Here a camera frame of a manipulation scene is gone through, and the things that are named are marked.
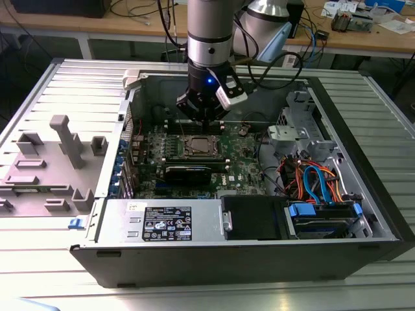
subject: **table leg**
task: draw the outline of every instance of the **table leg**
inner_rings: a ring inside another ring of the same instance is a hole
[[[130,56],[131,57],[137,57],[136,43],[134,41],[129,41],[129,44],[130,44]]]
[[[82,57],[85,60],[92,60],[94,59],[93,50],[91,46],[91,42],[87,36],[81,36],[78,38],[78,43],[80,47],[80,51],[82,53]]]
[[[295,53],[300,53],[301,49],[302,49],[301,45],[289,45],[288,47],[284,47],[284,50],[289,51],[289,52],[295,52]],[[297,57],[295,57],[294,55],[286,55],[286,57],[284,57],[284,62],[283,62],[282,67],[291,68],[292,66],[294,66],[296,62],[297,62]]]

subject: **label sticker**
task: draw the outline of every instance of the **label sticker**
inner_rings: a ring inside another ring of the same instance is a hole
[[[191,241],[191,207],[146,207],[143,240]]]
[[[127,212],[142,211],[147,206],[145,202],[129,202],[127,204]]]

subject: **floor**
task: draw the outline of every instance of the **floor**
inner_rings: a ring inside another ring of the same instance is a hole
[[[22,48],[18,51],[12,47],[7,48],[5,41],[3,42],[3,48],[0,46],[0,51],[5,50],[0,55],[0,130],[7,124],[7,120],[11,119],[50,62],[49,57],[31,38],[21,36],[19,40]],[[81,58],[78,44],[73,39],[36,37],[36,40],[53,57]],[[162,43],[135,43],[136,56],[132,57],[127,41],[93,40],[92,46],[95,57],[102,60],[159,62],[161,53],[165,50]],[[175,55],[171,56],[171,60],[174,61],[174,59]],[[354,56],[338,55],[335,58],[333,69],[351,70],[357,59],[358,57]],[[323,58],[320,68],[326,66]],[[402,70],[402,63],[401,60],[370,58],[363,61],[359,70],[370,73],[384,91],[389,94]],[[411,122],[415,122],[415,113],[411,112],[410,109],[410,105],[415,102],[414,88],[415,78],[412,76],[394,99],[394,102]]]

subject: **wooden table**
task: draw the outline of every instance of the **wooden table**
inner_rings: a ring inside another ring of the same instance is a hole
[[[129,0],[129,7],[151,4],[150,0]],[[331,31],[331,19],[320,16],[323,0],[305,0],[311,19],[319,29],[330,33],[325,47],[326,53],[352,54],[363,56],[380,56],[395,58],[410,58],[415,51],[415,32],[399,35],[374,25],[371,33],[364,32],[333,32]],[[153,13],[148,19],[150,25],[144,25],[131,18],[116,16],[107,12],[102,19],[91,19],[73,16],[46,16],[37,14],[18,14],[13,6],[8,4],[9,10],[15,18],[33,35],[69,37],[78,40],[82,56],[85,59],[93,58],[89,45],[91,39],[123,40],[123,41],[150,41],[163,42],[164,29],[161,25],[158,13]],[[150,12],[157,9],[156,5],[148,8],[140,8],[136,14]],[[119,3],[114,10],[120,14],[126,14],[124,3]],[[414,14],[415,9],[404,8],[402,14]],[[187,39],[187,6],[176,6],[176,20],[179,42]],[[24,34],[8,12],[0,5],[0,28],[4,33]],[[300,27],[294,39],[288,39],[286,50],[301,52],[310,43],[303,28]]]

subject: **electronic device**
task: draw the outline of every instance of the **electronic device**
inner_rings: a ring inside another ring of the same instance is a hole
[[[105,136],[91,132],[94,122],[76,121],[83,113],[57,115],[65,106],[43,113],[38,130],[20,130],[40,116],[31,111],[40,107],[36,99],[20,110],[21,122],[2,144],[9,148],[13,139],[19,152],[0,184],[0,216],[89,215],[82,225],[81,218],[68,224],[85,228],[70,252],[100,285],[343,279],[414,245],[337,109],[345,105],[333,103],[357,96],[354,84],[346,91],[335,82],[364,83],[359,74],[305,71],[291,87],[258,89],[206,133],[176,108],[185,64],[125,64],[133,67],[125,71],[125,89],[108,97],[118,104],[94,104],[116,111],[112,122],[100,123]],[[267,83],[295,72],[271,69]],[[97,77],[88,69],[79,76]],[[47,94],[59,83],[48,79]],[[122,87],[121,77],[115,86]],[[94,102],[103,97],[96,92]]]
[[[316,36],[316,39],[318,39],[318,40],[327,41],[327,39],[329,38],[330,33],[328,33],[327,31],[323,31],[323,30],[318,29],[314,35]]]
[[[246,12],[237,17],[238,11],[247,3]],[[177,98],[177,108],[207,130],[211,122],[221,120],[245,102],[248,98],[245,86],[228,61],[231,48],[239,54],[258,56],[258,60],[271,62],[281,52],[292,28],[286,6],[287,0],[189,0],[189,85]],[[246,38],[241,29],[249,32],[257,43],[255,47],[252,39],[244,44]]]
[[[17,13],[102,18],[111,0],[10,0]]]
[[[373,24],[373,19],[366,13],[351,13],[337,10],[335,17],[331,21],[331,29],[339,32],[347,30],[369,32]]]
[[[373,7],[375,5],[378,6],[387,6],[388,8],[391,8],[392,10],[396,11],[397,13],[401,13],[403,7],[405,6],[404,0],[365,0],[365,5]]]

